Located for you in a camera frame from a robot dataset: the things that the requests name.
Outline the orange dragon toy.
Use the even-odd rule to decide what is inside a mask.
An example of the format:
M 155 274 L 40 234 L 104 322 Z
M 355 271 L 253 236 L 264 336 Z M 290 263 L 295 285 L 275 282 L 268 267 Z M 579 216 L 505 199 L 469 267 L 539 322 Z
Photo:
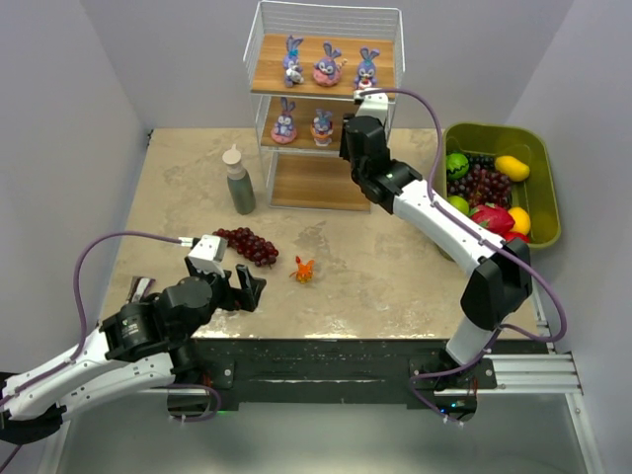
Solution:
M 295 263 L 296 270 L 289 275 L 290 277 L 301 284 L 305 284 L 313 279 L 315 267 L 314 260 L 304 262 L 299 256 L 296 256 Z

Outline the small purple bunny toy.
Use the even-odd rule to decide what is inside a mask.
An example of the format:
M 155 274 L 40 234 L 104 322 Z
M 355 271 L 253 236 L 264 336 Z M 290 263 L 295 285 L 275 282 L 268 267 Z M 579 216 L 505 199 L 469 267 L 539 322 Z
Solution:
M 356 90 L 365 90 L 377 87 L 375 58 L 380 55 L 377 48 L 363 46 L 359 50 L 361 61 L 356 67 L 354 85 Z

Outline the purple bunny blue bow toy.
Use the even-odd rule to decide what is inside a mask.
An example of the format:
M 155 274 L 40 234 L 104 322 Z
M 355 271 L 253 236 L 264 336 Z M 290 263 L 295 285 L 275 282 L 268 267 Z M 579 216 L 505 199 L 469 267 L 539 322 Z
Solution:
M 284 86 L 291 88 L 304 83 L 303 67 L 300 63 L 299 47 L 303 38 L 289 35 L 285 40 L 286 54 L 282 60 Z

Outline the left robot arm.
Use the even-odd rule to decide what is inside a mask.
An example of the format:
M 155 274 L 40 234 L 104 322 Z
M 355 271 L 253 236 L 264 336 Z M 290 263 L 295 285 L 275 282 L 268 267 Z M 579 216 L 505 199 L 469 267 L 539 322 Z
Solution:
M 194 333 L 218 310 L 257 309 L 267 283 L 239 265 L 239 286 L 218 274 L 187 276 L 124 305 L 70 349 L 21 374 L 1 376 L 1 438 L 24 445 L 101 403 L 201 377 Z

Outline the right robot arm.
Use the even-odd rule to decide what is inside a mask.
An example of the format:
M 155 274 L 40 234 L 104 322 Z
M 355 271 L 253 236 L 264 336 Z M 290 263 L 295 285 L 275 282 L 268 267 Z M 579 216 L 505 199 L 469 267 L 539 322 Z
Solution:
M 532 293 L 527 245 L 519 239 L 505 242 L 434 194 L 419 172 L 391 157 L 378 118 L 345 115 L 340 155 L 370 202 L 418 228 L 467 275 L 460 298 L 464 317 L 438 360 L 422 374 L 441 377 L 467 370 Z

